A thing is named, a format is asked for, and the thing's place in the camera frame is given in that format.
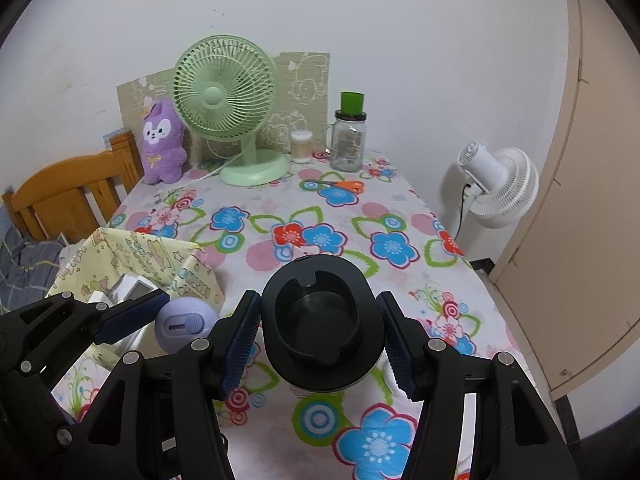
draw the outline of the device screen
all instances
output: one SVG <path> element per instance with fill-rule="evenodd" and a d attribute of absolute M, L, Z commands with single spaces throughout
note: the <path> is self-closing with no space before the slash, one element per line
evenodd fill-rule
<path fill-rule="evenodd" d="M 145 285 L 142 282 L 137 282 L 136 285 L 131 289 L 131 292 L 127 296 L 128 300 L 137 300 L 138 298 L 142 298 L 146 293 L 151 292 L 153 289 Z"/>

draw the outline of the wooden door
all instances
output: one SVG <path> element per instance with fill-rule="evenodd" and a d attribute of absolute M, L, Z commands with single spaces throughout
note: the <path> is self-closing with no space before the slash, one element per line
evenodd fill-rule
<path fill-rule="evenodd" d="M 551 188 L 495 282 L 552 397 L 640 335 L 640 55 L 604 0 L 579 0 L 574 118 Z"/>

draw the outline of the wooden headboard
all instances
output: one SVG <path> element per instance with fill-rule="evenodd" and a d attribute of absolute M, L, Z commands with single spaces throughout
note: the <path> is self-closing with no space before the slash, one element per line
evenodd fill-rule
<path fill-rule="evenodd" d="M 18 229 L 36 241 L 55 239 L 64 233 L 76 243 L 98 227 L 87 201 L 88 188 L 108 222 L 120 205 L 113 185 L 119 177 L 130 193 L 142 177 L 142 165 L 131 132 L 111 137 L 111 150 L 97 155 L 75 156 L 47 166 L 16 192 L 2 196 Z"/>

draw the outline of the green plastic cap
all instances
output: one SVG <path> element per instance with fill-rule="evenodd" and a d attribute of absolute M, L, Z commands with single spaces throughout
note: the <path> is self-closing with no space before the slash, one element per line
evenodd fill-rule
<path fill-rule="evenodd" d="M 361 115 L 364 106 L 364 94 L 342 92 L 340 94 L 340 112 L 344 115 Z"/>

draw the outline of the purple plush toy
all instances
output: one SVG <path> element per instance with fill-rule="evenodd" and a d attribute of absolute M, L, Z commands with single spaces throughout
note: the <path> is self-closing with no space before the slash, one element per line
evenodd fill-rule
<path fill-rule="evenodd" d="M 171 99 L 153 105 L 142 128 L 142 167 L 145 184 L 178 182 L 187 152 L 182 147 L 182 121 Z"/>

